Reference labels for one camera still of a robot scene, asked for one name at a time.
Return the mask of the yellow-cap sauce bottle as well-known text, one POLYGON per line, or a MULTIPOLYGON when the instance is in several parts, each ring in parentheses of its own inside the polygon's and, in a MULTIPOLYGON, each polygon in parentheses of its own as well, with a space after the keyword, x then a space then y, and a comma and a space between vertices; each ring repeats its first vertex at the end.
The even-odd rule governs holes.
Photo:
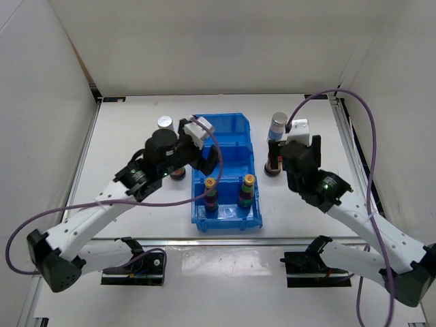
POLYGON ((253 203, 255 191, 255 177, 252 174, 247 174, 244 177, 238 196, 238 205, 241 208, 249 208, 253 203))
POLYGON ((209 212, 214 212, 218 209, 218 193, 216 190, 217 182, 214 178, 208 177, 204 181, 205 192, 207 195, 204 198, 204 207, 209 212))

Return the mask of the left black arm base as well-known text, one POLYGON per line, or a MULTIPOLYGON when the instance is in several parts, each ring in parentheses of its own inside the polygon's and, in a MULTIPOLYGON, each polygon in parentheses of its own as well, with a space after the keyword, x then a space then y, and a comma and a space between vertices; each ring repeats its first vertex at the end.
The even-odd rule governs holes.
POLYGON ((132 250, 133 262, 122 268, 103 270, 101 285, 163 286, 166 278, 168 256, 164 249, 144 250, 140 243, 131 237, 123 241, 132 250))

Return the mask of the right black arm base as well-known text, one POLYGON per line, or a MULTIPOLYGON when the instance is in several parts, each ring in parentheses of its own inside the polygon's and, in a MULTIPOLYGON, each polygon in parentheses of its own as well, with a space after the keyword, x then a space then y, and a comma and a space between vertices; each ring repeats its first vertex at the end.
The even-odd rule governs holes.
POLYGON ((288 288, 351 287, 352 274, 331 268, 321 260, 324 247, 331 243, 327 236, 318 236, 304 251, 288 251, 280 262, 285 266, 288 288))

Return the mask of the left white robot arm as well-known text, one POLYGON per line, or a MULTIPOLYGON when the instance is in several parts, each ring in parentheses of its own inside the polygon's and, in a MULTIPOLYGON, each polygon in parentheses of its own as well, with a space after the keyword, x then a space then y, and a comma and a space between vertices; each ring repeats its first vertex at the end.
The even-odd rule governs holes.
POLYGON ((144 200, 161 186, 165 177, 190 165, 204 175, 223 165, 217 144, 207 157, 202 151, 214 127, 203 116, 192 116, 179 122, 179 129, 158 129, 136 151, 127 165, 96 197, 82 206, 66 222, 45 232, 32 231, 27 236, 31 261, 54 292, 71 287, 81 275, 94 271, 136 274, 144 271, 147 255, 131 237, 117 238, 103 245, 91 239, 116 218, 144 200))

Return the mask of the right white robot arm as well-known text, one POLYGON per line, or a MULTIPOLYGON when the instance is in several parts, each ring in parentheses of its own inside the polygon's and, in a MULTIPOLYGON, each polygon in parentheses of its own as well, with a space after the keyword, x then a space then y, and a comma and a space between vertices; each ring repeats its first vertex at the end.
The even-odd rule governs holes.
POLYGON ((271 140, 268 156, 272 166, 282 163, 291 191, 346 225, 373 249, 363 252, 318 236, 305 251, 308 268, 317 273, 325 268, 347 270, 383 286, 400 303, 417 307, 435 280, 435 245, 425 245, 371 213, 350 184, 321 170, 319 135, 309 146, 271 140))

